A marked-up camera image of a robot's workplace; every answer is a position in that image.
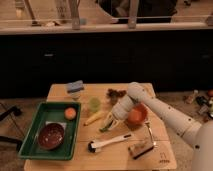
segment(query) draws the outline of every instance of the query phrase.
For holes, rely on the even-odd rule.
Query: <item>blue sponge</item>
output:
[[[67,92],[68,93],[74,93],[74,92],[78,92],[80,90],[84,90],[84,85],[83,85],[82,80],[75,81],[72,83],[67,83]]]

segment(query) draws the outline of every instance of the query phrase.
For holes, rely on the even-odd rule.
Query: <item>banana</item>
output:
[[[101,119],[103,116],[104,116],[104,113],[102,111],[98,111],[98,112],[94,113],[84,122],[84,126],[87,126],[87,125],[93,123],[94,121]]]

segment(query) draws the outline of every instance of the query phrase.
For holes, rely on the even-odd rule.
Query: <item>black wall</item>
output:
[[[213,30],[0,36],[0,98],[46,96],[52,83],[151,82],[213,88]]]

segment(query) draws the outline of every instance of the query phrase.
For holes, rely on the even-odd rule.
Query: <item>floor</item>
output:
[[[203,118],[197,114],[197,111],[200,108],[199,105],[196,104],[196,102],[192,104],[186,104],[183,100],[184,97],[190,95],[191,93],[192,92],[156,92],[156,95],[162,101],[192,116],[196,120],[203,122]],[[200,91],[199,95],[205,95],[205,91]],[[40,102],[44,102],[45,100],[45,97],[41,97],[32,99],[0,99],[0,102],[7,107],[16,105],[21,108],[23,114],[18,117],[13,116],[13,119],[16,121],[18,126],[21,128],[21,131],[25,135],[38,104]],[[167,125],[166,128],[177,160],[178,167],[175,171],[190,171],[193,155],[192,149],[185,142],[183,142],[183,140],[178,137]],[[14,123],[10,117],[7,117],[1,122],[0,135],[7,135],[10,137],[16,137],[18,139],[23,139],[22,133],[14,126]],[[0,151],[2,154],[0,157],[0,171],[23,170],[24,160],[18,158],[17,152],[15,151],[15,145],[1,142]]]

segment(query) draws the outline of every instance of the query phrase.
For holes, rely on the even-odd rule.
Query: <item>dark bowl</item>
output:
[[[64,128],[58,123],[45,125],[38,135],[38,144],[42,149],[52,150],[58,147],[64,139]]]

